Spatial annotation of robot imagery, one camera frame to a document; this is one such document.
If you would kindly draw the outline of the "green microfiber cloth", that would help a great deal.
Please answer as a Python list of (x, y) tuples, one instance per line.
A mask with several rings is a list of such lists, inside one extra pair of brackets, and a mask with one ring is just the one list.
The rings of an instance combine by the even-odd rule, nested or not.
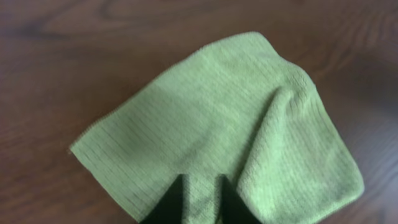
[(222, 175), (262, 223), (317, 223), (364, 190), (311, 78), (257, 32), (169, 68), (71, 151), (139, 222), (179, 174), (184, 223), (220, 221)]

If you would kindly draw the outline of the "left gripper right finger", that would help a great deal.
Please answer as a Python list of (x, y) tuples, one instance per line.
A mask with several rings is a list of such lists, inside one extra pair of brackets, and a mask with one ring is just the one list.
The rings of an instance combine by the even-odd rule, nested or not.
[(220, 213), (223, 224), (261, 224), (246, 206), (227, 176), (221, 175)]

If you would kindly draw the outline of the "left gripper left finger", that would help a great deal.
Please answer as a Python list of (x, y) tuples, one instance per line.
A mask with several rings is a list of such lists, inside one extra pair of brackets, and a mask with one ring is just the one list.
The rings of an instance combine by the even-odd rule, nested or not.
[(184, 174), (179, 174), (148, 216), (140, 224), (182, 224)]

